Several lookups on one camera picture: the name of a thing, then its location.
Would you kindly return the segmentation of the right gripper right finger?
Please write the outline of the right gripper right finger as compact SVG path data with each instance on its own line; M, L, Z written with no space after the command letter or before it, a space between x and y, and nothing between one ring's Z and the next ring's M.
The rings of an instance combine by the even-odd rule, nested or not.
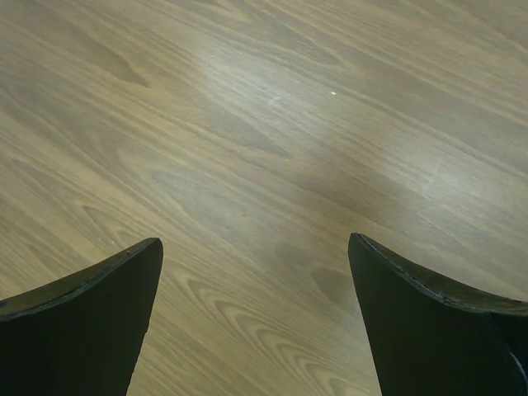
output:
M420 266L361 233L348 257L384 395L525 395L527 303Z

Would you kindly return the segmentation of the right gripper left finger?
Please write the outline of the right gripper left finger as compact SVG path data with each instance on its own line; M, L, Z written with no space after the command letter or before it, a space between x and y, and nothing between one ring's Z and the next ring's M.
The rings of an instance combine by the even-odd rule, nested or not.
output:
M1 302L3 395L125 395L149 329L163 244L147 238Z

